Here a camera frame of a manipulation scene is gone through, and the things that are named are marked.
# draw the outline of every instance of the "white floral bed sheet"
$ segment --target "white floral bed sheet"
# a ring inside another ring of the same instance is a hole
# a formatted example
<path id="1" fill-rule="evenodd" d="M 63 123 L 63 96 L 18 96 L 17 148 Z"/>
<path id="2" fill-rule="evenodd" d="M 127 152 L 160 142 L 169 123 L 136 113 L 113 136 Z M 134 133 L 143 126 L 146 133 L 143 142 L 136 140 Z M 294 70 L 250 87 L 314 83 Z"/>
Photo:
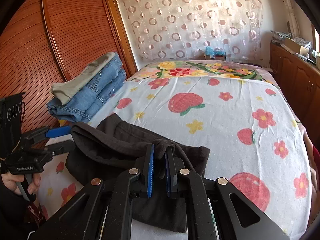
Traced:
<path id="1" fill-rule="evenodd" d="M 200 68 L 192 75 L 190 69 L 197 66 L 180 67 L 180 62 L 143 68 L 89 125 L 97 127 L 105 117 L 117 113 L 129 123 L 179 143 L 208 147 L 205 178 L 229 179 L 291 239 L 299 239 L 310 213 L 310 166 L 295 117 L 274 79 L 267 71 L 249 65 L 191 63 L 205 64 L 209 71 Z M 170 75 L 173 69 L 180 74 Z M 69 138 L 51 139 L 49 144 Z M 54 157 L 41 175 L 38 198 L 47 218 L 82 187 L 65 168 L 66 158 L 67 154 Z M 131 237 L 188 239 L 187 234 L 137 221 L 132 222 Z"/>

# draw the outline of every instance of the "black sleeve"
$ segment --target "black sleeve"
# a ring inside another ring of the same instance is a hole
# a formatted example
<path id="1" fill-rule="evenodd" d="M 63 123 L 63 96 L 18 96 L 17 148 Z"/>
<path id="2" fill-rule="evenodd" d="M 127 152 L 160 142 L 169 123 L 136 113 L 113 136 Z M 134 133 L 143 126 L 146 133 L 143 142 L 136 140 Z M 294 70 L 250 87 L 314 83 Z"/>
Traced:
<path id="1" fill-rule="evenodd" d="M 28 202 L 16 195 L 3 184 L 0 177 L 0 235 L 1 239 L 26 240 L 23 219 Z"/>

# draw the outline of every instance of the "person's arm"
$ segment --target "person's arm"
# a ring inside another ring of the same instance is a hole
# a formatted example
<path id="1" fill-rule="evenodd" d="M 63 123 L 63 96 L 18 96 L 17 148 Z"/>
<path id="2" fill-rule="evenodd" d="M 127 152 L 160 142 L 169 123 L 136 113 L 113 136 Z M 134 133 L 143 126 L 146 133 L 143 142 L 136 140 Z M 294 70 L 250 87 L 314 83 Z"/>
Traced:
<path id="1" fill-rule="evenodd" d="M 4 239 L 27 239 L 28 233 L 23 227 L 23 219 L 28 202 L 23 199 L 17 182 L 24 180 L 23 175 L 1 174 L 0 179 L 0 235 Z M 30 194 L 37 192 L 40 186 L 40 175 L 34 174 L 28 187 Z"/>

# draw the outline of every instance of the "metal screw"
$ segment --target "metal screw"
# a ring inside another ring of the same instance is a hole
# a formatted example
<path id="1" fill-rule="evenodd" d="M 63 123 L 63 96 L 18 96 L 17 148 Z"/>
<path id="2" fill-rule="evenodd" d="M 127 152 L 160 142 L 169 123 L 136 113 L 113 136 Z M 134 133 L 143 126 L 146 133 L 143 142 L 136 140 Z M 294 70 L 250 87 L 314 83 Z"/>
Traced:
<path id="1" fill-rule="evenodd" d="M 181 170 L 180 170 L 180 173 L 181 173 L 182 175 L 188 175 L 188 174 L 190 173 L 190 171 L 189 171 L 188 169 L 181 169 Z"/>
<path id="2" fill-rule="evenodd" d="M 101 183 L 101 179 L 95 178 L 91 180 L 91 184 L 97 186 Z"/>
<path id="3" fill-rule="evenodd" d="M 218 183 L 220 185 L 226 185 L 228 183 L 228 180 L 226 178 L 219 178 Z"/>
<path id="4" fill-rule="evenodd" d="M 136 174 L 138 174 L 138 172 L 139 172 L 139 170 L 137 168 L 132 168 L 132 169 L 129 170 L 129 173 L 131 175 L 136 175 Z"/>

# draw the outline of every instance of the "blue jeans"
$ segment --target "blue jeans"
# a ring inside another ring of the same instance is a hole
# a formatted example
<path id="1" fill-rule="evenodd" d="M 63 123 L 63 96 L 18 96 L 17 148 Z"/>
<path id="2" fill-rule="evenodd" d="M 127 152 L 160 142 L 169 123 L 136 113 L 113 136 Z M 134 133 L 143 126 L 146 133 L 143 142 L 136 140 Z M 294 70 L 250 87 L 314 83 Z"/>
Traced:
<path id="1" fill-rule="evenodd" d="M 119 55 L 111 59 L 74 97 L 65 105 L 57 98 L 47 103 L 49 114 L 70 122 L 79 122 L 85 116 L 85 111 L 90 108 L 102 89 L 118 76 L 122 62 Z"/>
<path id="2" fill-rule="evenodd" d="M 89 120 L 100 110 L 105 102 L 123 86 L 123 82 L 126 78 L 124 69 L 121 69 L 118 76 L 104 89 L 101 90 L 100 94 L 97 96 L 96 100 L 92 103 L 88 110 L 85 111 L 81 122 L 89 122 Z"/>

